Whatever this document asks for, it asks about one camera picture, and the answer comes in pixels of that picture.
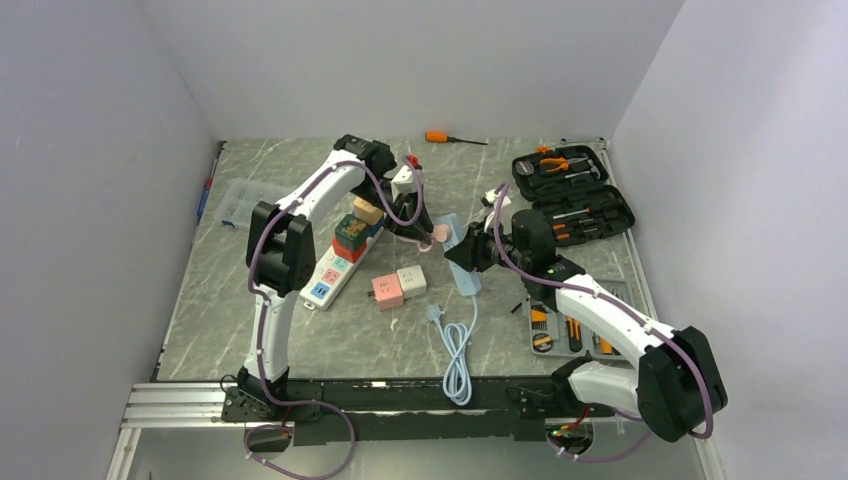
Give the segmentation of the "grey tool tray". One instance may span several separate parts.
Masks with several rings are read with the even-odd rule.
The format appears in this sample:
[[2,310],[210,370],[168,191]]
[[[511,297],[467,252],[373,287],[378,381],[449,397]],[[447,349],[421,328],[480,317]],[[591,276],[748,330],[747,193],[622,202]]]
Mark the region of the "grey tool tray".
[[529,321],[529,345],[536,355],[624,360],[609,342],[572,316],[557,313],[531,298],[522,302],[521,309]]

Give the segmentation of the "blue power strip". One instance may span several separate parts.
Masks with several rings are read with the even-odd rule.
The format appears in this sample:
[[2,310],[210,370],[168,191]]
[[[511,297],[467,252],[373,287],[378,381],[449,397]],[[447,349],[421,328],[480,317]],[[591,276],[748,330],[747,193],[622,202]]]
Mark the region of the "blue power strip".
[[436,220],[439,225],[450,229],[449,238],[443,243],[444,258],[456,282],[461,296],[476,296],[481,290],[480,275],[469,264],[469,250],[464,244],[466,228],[456,213],[450,213]]

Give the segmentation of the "white cube plug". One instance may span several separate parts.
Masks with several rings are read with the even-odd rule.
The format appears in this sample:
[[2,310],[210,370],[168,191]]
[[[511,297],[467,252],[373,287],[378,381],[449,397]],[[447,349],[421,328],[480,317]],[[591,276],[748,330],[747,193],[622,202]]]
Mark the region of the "white cube plug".
[[400,268],[396,271],[405,300],[423,295],[427,290],[427,281],[420,265]]

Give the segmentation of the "clear screw box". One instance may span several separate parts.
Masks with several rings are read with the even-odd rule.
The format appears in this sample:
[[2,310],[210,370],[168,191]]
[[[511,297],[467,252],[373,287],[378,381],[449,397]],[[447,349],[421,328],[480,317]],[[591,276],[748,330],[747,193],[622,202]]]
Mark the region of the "clear screw box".
[[293,191],[293,187],[235,178],[231,180],[215,211],[216,221],[234,229],[248,228],[254,207],[261,201],[275,203]]

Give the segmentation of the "pink cube plug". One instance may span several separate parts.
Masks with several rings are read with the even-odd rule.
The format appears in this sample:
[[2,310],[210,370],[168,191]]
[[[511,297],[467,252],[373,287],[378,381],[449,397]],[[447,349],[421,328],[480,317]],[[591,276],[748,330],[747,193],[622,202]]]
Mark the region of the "pink cube plug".
[[380,311],[401,306],[404,303],[404,293],[399,276],[391,273],[371,280],[373,298]]

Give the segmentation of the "white power strip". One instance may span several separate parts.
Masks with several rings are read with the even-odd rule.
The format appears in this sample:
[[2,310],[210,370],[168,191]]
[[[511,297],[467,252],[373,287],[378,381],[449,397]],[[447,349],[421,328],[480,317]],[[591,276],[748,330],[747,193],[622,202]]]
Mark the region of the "white power strip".
[[336,256],[331,244],[324,255],[317,260],[312,278],[300,291],[299,297],[304,306],[309,310],[326,311],[352,278],[382,232],[383,228],[376,237],[366,239],[368,247],[364,255],[355,264]]

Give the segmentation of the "black tool case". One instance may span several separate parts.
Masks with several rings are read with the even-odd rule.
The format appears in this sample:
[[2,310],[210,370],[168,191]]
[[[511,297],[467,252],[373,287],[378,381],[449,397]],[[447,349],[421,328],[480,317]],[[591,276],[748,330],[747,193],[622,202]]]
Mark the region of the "black tool case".
[[521,196],[545,217],[559,247],[621,235],[635,215],[599,154],[586,145],[539,147],[512,161]]

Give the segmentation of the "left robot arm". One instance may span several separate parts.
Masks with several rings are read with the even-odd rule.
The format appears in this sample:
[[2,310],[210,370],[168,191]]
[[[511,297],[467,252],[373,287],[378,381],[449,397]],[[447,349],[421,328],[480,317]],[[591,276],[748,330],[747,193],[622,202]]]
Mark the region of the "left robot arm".
[[418,160],[411,155],[397,160],[387,144],[350,134],[289,195],[254,207],[246,251],[248,290],[256,301],[254,331],[237,386],[261,419],[275,419],[287,406],[294,307],[317,265],[313,225],[349,194],[377,207],[390,232],[423,246],[434,241]]

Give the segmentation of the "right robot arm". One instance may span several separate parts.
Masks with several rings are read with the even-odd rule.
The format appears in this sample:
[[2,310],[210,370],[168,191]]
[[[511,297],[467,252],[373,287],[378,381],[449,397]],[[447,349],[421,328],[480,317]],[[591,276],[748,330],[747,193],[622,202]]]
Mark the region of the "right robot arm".
[[604,405],[637,415],[667,442],[712,435],[728,396],[706,335],[666,325],[615,297],[558,253],[541,213],[515,213],[508,235],[473,222],[450,235],[445,257],[467,272],[495,265],[512,270],[532,300],[574,318],[619,352],[623,365],[584,354],[556,370],[550,392],[557,411],[574,415],[586,405]]

